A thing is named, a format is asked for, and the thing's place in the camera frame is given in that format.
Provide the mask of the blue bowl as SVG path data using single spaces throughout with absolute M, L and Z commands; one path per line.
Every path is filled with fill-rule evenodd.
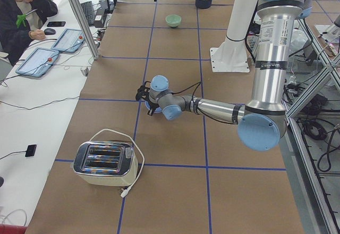
M 147 110 L 149 111 L 149 104 L 148 102 L 145 102 L 145 107 L 147 108 Z M 158 113 L 161 113 L 162 112 L 162 108 L 159 107 L 158 109 L 156 109 L 156 111 L 154 112 L 154 114 L 158 114 Z

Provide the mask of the green bowl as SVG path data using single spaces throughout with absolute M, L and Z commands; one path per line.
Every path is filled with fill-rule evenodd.
M 166 16 L 165 21 L 169 27 L 176 28 L 181 24 L 182 18 L 177 14 L 170 14 Z

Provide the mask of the cream toaster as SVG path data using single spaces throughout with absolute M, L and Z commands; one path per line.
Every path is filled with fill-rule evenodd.
M 87 141 L 78 148 L 73 171 L 92 185 L 125 187 L 137 177 L 138 159 L 131 143 Z

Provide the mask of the black keyboard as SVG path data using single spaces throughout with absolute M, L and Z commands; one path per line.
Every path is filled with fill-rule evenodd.
M 94 13 L 94 7 L 93 7 L 92 1 L 86 1 L 86 2 L 81 3 L 80 5 L 83 10 L 84 16 L 88 22 L 88 25 L 93 26 L 95 13 Z

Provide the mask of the blue teach pendant far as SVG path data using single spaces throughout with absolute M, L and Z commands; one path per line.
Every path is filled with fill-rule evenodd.
M 81 30 L 65 29 L 58 37 L 51 49 L 60 53 L 75 53 L 84 43 L 84 35 Z

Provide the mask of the blue teach pendant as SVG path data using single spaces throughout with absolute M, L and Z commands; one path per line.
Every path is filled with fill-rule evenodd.
M 75 53 L 84 43 L 84 35 L 81 30 L 65 29 L 58 37 L 51 49 L 60 53 Z
M 38 47 L 17 68 L 15 73 L 20 76 L 42 77 L 58 59 L 59 54 L 57 50 Z

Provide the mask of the black smartphone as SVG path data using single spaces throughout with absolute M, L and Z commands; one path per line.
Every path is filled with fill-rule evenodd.
M 65 25 L 65 21 L 50 21 L 47 23 L 47 27 L 63 27 Z

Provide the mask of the black computer mouse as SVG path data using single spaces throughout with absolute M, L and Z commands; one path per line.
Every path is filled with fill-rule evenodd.
M 55 29 L 52 29 L 52 28 L 46 28 L 44 30 L 44 34 L 45 35 L 55 35 L 56 34 L 56 30 Z

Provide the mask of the blue teach pendant near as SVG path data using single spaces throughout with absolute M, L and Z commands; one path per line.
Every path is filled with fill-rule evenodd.
M 20 76 L 42 77 L 58 59 L 59 54 L 57 50 L 38 47 L 17 68 L 15 73 Z

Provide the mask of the seated person in black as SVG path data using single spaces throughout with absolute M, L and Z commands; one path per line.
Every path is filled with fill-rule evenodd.
M 41 30 L 58 13 L 51 0 L 1 0 L 1 46 L 12 66 L 33 40 L 44 40 Z

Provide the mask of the aluminium frame post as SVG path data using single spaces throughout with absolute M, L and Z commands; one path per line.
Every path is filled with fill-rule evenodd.
M 69 0 L 69 4 L 71 6 L 71 9 L 75 15 L 75 18 L 84 34 L 84 38 L 87 42 L 87 45 L 90 49 L 91 55 L 94 60 L 99 59 L 99 51 L 97 48 L 96 43 L 94 42 L 94 38 L 92 36 L 92 33 L 90 31 L 89 25 L 87 23 L 86 17 L 83 13 L 81 4 L 79 0 Z

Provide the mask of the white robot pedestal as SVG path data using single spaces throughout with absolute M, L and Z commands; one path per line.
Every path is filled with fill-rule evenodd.
M 213 72 L 249 72 L 245 40 L 258 0 L 235 0 L 225 41 L 210 49 Z

